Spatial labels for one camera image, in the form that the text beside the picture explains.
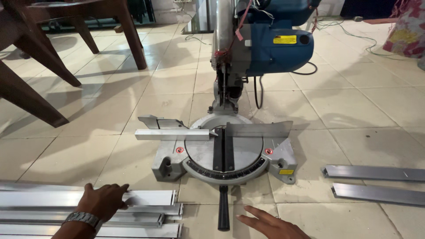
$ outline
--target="tiled floor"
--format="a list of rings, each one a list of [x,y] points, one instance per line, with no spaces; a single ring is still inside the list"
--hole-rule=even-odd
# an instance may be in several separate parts
[[[388,24],[346,21],[344,27],[378,41]],[[158,142],[137,141],[142,114],[175,118],[190,125],[207,113],[215,72],[209,45],[179,34],[184,25],[138,29],[148,69],[138,71],[125,36],[92,32],[93,55],[78,34],[49,36],[67,68],[83,83],[68,85],[14,47],[3,62],[57,108],[70,123],[52,128],[0,100],[0,179],[62,185],[130,183],[132,189],[179,191],[186,203],[184,238],[265,238],[234,219],[250,204],[297,224],[314,239],[423,238],[425,208],[335,199],[332,182],[387,185],[425,191],[424,184],[329,180],[325,164],[379,165],[425,169],[425,72],[416,61],[368,53],[368,39],[339,26],[314,33],[311,61],[318,72],[267,74],[264,105],[257,110],[252,81],[239,101],[240,113],[255,123],[293,120],[290,134],[298,169],[295,185],[268,173],[230,187],[232,231],[216,230],[218,187],[189,175],[157,182],[150,169]],[[211,43],[211,35],[196,35]],[[309,72],[309,65],[299,72]]]

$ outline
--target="blue motor housing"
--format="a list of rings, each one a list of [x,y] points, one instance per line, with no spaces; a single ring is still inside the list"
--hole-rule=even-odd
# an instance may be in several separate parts
[[[319,2],[271,0],[265,11],[273,15],[273,22],[264,12],[250,8],[241,34],[244,37],[242,42],[250,39],[251,44],[236,40],[233,64],[239,69],[245,68],[248,77],[291,72],[305,65],[313,55],[313,35],[292,27],[304,24]]]
[[[251,24],[251,41],[251,63],[246,71],[249,77],[295,71],[313,55],[313,35],[307,31]]]

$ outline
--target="hand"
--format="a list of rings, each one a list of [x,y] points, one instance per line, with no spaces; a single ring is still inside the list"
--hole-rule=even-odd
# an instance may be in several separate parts
[[[128,184],[121,187],[112,184],[94,190],[93,185],[88,183],[84,187],[84,194],[75,211],[93,214],[102,222],[107,222],[118,209],[127,209],[122,196],[127,192],[128,187]]]
[[[297,225],[276,218],[255,207],[245,206],[244,209],[258,219],[243,215],[236,215],[236,218],[261,232],[268,239],[310,239]]]

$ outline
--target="miter saw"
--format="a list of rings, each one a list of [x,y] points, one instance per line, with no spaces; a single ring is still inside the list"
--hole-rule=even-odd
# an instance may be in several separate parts
[[[297,161],[288,136],[292,121],[254,124],[238,114],[248,77],[291,72],[313,54],[313,36],[304,24],[320,0],[217,0],[211,65],[217,71],[215,99],[207,115],[190,128],[177,119],[140,116],[148,129],[139,140],[160,140],[152,164],[158,181],[172,182],[188,172],[218,184],[218,229],[230,229],[228,185],[242,184],[267,170],[295,183]]]

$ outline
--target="saw handle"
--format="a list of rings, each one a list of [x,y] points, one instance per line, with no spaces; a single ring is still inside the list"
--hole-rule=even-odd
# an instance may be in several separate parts
[[[220,204],[218,206],[218,230],[229,231],[230,220],[229,220],[229,202],[227,201],[227,191],[229,187],[227,185],[220,185]]]

